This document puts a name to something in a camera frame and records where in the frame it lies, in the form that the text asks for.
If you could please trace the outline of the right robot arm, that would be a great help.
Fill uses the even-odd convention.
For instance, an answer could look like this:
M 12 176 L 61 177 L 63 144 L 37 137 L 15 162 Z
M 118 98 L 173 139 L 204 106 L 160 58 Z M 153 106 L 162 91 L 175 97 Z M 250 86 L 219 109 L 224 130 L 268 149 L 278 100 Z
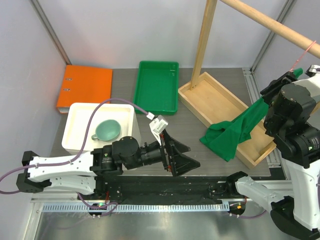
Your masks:
M 239 171 L 227 177 L 226 193 L 252 199 L 279 230 L 300 240 L 320 237 L 320 131 L 308 123 L 320 103 L 320 68 L 306 79 L 286 72 L 261 91 L 268 104 L 266 134 L 273 138 L 290 173 L 293 196 L 276 193 Z

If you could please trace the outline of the wooden clothes rack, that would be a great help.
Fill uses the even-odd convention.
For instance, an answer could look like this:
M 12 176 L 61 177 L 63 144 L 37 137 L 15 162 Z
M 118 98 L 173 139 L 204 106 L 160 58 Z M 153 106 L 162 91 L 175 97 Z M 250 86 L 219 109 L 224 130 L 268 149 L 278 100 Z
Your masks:
M 224 4 L 301 49 L 308 51 L 313 56 L 320 56 L 319 44 L 314 43 L 307 37 L 266 16 L 240 0 L 225 0 Z M 206 2 L 191 80 L 178 89 L 181 102 L 206 127 L 223 120 L 230 121 L 247 109 L 245 103 L 209 73 L 201 73 L 216 5 L 217 1 L 215 0 L 208 0 Z M 252 138 L 239 144 L 237 147 L 236 156 L 250 169 L 256 167 L 276 148 L 273 139 L 267 136 L 264 131 L 263 122 L 260 121 L 251 133 Z

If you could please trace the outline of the green t shirt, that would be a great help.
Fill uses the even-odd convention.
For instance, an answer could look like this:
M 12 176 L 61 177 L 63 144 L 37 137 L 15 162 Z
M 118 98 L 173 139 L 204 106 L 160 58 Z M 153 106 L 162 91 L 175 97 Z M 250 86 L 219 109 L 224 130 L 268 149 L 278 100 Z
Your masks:
M 225 161 L 236 156 L 238 144 L 251 139 L 252 130 L 267 114 L 269 105 L 260 97 L 231 121 L 212 124 L 199 141 Z

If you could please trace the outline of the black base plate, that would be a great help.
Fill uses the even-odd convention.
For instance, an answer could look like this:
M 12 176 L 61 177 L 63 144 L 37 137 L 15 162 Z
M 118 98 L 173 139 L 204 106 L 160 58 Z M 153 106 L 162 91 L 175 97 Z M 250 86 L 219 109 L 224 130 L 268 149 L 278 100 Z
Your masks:
M 84 200 L 115 201 L 121 205 L 204 205 L 223 199 L 243 199 L 226 177 L 109 176 L 96 178 L 94 192 Z

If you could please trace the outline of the white stacked containers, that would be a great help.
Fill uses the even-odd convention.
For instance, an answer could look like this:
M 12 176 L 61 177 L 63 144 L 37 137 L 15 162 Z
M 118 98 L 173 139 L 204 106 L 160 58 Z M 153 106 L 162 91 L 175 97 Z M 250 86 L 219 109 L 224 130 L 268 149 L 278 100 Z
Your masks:
M 76 155 L 83 144 L 89 119 L 98 106 L 97 103 L 74 103 L 71 105 L 63 133 L 61 145 L 71 155 Z M 110 141 L 92 140 L 96 127 L 103 121 L 116 120 L 121 126 L 120 135 Z M 122 137 L 131 136 L 141 143 L 141 133 L 134 107 L 129 104 L 106 103 L 95 113 L 86 138 L 84 151 L 92 151 L 118 141 Z

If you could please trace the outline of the pink wire hanger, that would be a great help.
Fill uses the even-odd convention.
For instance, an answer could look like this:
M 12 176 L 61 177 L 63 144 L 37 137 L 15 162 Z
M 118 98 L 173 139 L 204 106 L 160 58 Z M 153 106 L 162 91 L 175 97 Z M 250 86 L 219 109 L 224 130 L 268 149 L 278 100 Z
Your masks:
M 297 66 L 297 64 L 301 61 L 301 59 L 306 55 L 306 53 L 313 47 L 313 45 L 315 45 L 317 43 L 317 41 L 313 41 L 308 47 L 307 49 L 302 53 L 302 55 L 295 61 L 295 63 L 292 65 L 292 67 L 290 68 L 290 72 L 293 72 L 295 67 Z

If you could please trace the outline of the teal ceramic cup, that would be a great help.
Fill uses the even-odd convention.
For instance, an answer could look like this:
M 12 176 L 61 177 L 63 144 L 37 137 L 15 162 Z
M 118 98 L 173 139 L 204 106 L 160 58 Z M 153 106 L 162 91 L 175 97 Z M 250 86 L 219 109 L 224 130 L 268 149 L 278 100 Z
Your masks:
M 114 119 L 108 119 L 101 122 L 96 128 L 94 134 L 91 136 L 93 141 L 108 142 L 116 139 L 121 133 L 121 125 Z

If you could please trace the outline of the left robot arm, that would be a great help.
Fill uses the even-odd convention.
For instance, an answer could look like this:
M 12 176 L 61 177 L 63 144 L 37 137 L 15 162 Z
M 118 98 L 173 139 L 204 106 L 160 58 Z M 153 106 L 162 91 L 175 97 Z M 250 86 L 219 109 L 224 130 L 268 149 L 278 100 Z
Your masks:
M 18 174 L 16 186 L 23 193 L 39 193 L 46 188 L 73 191 L 91 195 L 100 200 L 107 192 L 103 181 L 111 175 L 162 163 L 165 171 L 179 177 L 201 166 L 200 162 L 185 155 L 190 148 L 172 138 L 166 130 L 160 141 L 140 146 L 132 136 L 125 136 L 92 151 L 79 155 L 40 157 L 25 151 L 23 172 Z

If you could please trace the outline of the green plastic tray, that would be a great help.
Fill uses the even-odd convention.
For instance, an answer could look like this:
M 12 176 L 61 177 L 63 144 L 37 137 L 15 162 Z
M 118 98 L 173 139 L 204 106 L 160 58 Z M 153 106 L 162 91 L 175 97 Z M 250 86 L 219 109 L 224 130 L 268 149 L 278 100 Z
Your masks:
M 155 115 L 178 111 L 179 63 L 146 61 L 139 63 L 133 103 Z

